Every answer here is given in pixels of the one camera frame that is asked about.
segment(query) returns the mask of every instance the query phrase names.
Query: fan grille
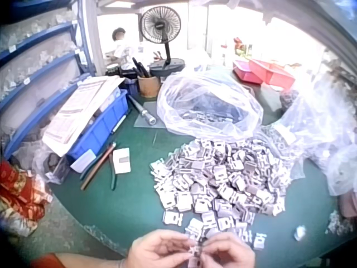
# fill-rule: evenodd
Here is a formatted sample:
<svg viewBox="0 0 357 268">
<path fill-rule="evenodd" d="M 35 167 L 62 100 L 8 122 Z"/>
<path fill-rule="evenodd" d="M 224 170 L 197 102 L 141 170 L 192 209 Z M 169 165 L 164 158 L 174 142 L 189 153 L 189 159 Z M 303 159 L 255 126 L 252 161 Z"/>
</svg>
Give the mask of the fan grille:
<svg viewBox="0 0 357 268">
<path fill-rule="evenodd" d="M 160 30 L 158 23 L 164 23 Z M 181 30 L 179 14 L 170 7 L 153 7 L 145 12 L 140 20 L 140 32 L 145 39 L 156 44 L 164 44 L 176 38 Z"/>
</svg>

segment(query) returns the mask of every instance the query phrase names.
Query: pen holder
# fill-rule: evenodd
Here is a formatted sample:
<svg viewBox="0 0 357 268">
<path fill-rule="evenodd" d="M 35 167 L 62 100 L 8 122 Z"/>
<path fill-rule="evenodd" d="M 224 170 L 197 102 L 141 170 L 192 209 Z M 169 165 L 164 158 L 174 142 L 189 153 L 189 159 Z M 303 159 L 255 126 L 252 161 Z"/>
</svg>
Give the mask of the pen holder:
<svg viewBox="0 0 357 268">
<path fill-rule="evenodd" d="M 158 77 L 141 78 L 138 76 L 140 95 L 144 98 L 154 98 L 160 90 L 160 81 Z"/>
</svg>

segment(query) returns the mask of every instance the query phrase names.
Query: electric fan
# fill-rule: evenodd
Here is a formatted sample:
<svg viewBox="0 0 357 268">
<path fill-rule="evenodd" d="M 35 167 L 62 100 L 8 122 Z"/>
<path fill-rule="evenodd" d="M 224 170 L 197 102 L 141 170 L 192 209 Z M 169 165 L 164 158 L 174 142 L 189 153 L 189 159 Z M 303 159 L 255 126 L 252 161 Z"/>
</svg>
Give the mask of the electric fan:
<svg viewBox="0 0 357 268">
<path fill-rule="evenodd" d="M 153 7 L 143 14 L 139 28 L 146 40 L 165 45 L 166 60 L 157 61 L 149 66 L 152 75 L 169 76 L 185 67 L 183 60 L 171 58 L 168 46 L 181 30 L 180 16 L 175 10 L 164 6 Z"/>
</svg>

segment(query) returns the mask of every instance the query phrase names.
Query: green work table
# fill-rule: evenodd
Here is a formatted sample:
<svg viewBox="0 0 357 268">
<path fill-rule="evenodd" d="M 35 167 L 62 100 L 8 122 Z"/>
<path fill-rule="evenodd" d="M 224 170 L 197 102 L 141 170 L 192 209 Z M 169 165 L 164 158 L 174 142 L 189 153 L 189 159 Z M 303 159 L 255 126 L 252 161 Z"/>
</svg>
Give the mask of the green work table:
<svg viewBox="0 0 357 268">
<path fill-rule="evenodd" d="M 264 108 L 263 124 L 281 116 L 278 93 L 255 87 Z M 159 228 L 184 232 L 192 212 L 184 213 L 181 227 L 162 223 L 163 208 L 153 186 L 149 164 L 166 158 L 169 152 L 190 142 L 193 137 L 180 136 L 164 129 L 134 128 L 138 116 L 133 111 L 109 138 L 119 148 L 130 148 L 131 172 L 117 175 L 117 188 L 110 190 L 111 173 L 106 161 L 83 192 L 79 174 L 71 171 L 63 185 L 52 190 L 64 207 L 94 237 L 126 255 L 138 237 Z M 256 252 L 257 268 L 296 267 L 321 256 L 357 236 L 325 234 L 329 215 L 337 209 L 336 198 L 329 195 L 326 177 L 310 161 L 305 161 L 306 178 L 293 181 L 287 190 L 286 211 L 276 217 L 258 214 L 251 227 L 253 234 L 265 233 L 265 249 Z M 296 227 L 305 225 L 306 236 L 300 242 L 293 238 Z"/>
</svg>

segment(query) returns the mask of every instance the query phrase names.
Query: red plastic tray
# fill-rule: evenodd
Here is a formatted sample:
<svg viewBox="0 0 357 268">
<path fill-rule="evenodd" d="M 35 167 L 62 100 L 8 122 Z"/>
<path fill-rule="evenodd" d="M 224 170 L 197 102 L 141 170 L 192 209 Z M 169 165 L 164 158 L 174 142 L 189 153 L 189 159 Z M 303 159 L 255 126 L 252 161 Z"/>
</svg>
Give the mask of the red plastic tray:
<svg viewBox="0 0 357 268">
<path fill-rule="evenodd" d="M 274 63 L 250 59 L 249 67 L 257 77 L 269 85 L 290 89 L 295 82 L 295 78 L 290 73 Z"/>
<path fill-rule="evenodd" d="M 255 84 L 262 84 L 263 80 L 257 77 L 249 68 L 249 63 L 246 61 L 234 60 L 233 71 L 240 80 Z"/>
</svg>

